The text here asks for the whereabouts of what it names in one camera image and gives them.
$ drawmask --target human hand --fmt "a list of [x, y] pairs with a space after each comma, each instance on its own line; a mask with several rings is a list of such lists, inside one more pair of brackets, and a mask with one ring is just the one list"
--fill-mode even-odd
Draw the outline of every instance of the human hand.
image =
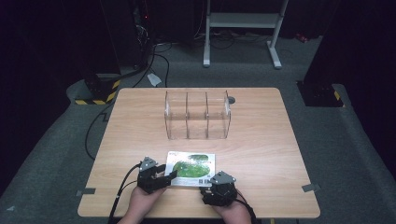
[[138, 224], [151, 210], [155, 202], [166, 191], [166, 188], [157, 189], [151, 194], [136, 186], [131, 193], [128, 210], [118, 224]]
[[[236, 197], [239, 201], [245, 199], [238, 193]], [[251, 217], [248, 209], [240, 202], [232, 202], [229, 206], [212, 206], [212, 208], [223, 218], [226, 224], [251, 224]]]

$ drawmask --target person's right hand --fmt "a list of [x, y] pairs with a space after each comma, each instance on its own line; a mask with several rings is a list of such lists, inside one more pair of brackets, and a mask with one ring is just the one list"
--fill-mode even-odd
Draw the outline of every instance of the person's right hand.
[[251, 217], [244, 204], [232, 202], [229, 206], [212, 206], [213, 209], [223, 218], [226, 224], [251, 224]]

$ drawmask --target clear acrylic organizer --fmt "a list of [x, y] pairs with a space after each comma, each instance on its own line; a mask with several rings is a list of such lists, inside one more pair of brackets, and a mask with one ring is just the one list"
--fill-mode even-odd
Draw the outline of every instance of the clear acrylic organizer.
[[225, 139], [231, 122], [228, 93], [167, 91], [164, 118], [168, 139]]

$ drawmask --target dark background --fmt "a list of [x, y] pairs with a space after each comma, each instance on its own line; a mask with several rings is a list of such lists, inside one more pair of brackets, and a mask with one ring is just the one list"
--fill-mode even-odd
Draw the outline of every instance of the dark background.
[[[189, 11], [193, 12], [192, 18], [186, 19], [189, 22], [174, 23], [187, 29], [180, 36], [188, 40], [199, 27], [202, 2], [165, 4], [164, 1], [158, 0], [162, 9], [158, 35], [180, 32], [166, 24], [177, 20], [171, 14]], [[100, 6], [98, 0], [90, 2]], [[75, 1], [72, 8], [81, 10], [83, 7], [78, 4]], [[249, 0], [242, 4], [213, 1], [212, 8], [277, 12], [280, 1]], [[294, 38], [296, 34], [307, 38], [324, 35], [305, 81], [345, 85], [363, 129], [394, 176], [395, 9], [393, 0], [295, 0], [289, 3], [280, 32], [285, 38]], [[60, 13], [61, 1], [2, 1], [0, 5], [2, 193], [40, 137], [70, 104], [66, 89], [83, 78], [73, 60], [75, 55], [69, 50]], [[99, 21], [84, 21], [86, 31], [98, 32], [94, 28]]]

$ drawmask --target gray carpet floor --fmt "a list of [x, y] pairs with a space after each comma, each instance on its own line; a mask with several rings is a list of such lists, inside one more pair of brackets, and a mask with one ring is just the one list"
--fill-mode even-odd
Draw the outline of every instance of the gray carpet floor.
[[[237, 38], [234, 43], [213, 40], [211, 66], [203, 68], [203, 47], [159, 45], [169, 61], [167, 87], [276, 87], [280, 90], [299, 144], [321, 215], [315, 219], [276, 219], [276, 223], [396, 223], [396, 183], [361, 127], [342, 85], [334, 85], [344, 107], [307, 107], [296, 81], [303, 80], [319, 39], [301, 43], [278, 39], [282, 69], [275, 70], [265, 36]], [[152, 71], [165, 87], [167, 62], [155, 57]], [[142, 74], [125, 78], [131, 88]], [[93, 165], [84, 149], [86, 132], [105, 105], [75, 105], [83, 82], [72, 85], [68, 109], [53, 123], [0, 200], [0, 223], [106, 223], [105, 217], [80, 217], [78, 190], [84, 189]], [[153, 88], [147, 77], [136, 88]], [[106, 112], [111, 114], [110, 107]], [[94, 156], [105, 132], [99, 118], [88, 136]], [[192, 223], [155, 220], [155, 223]]]

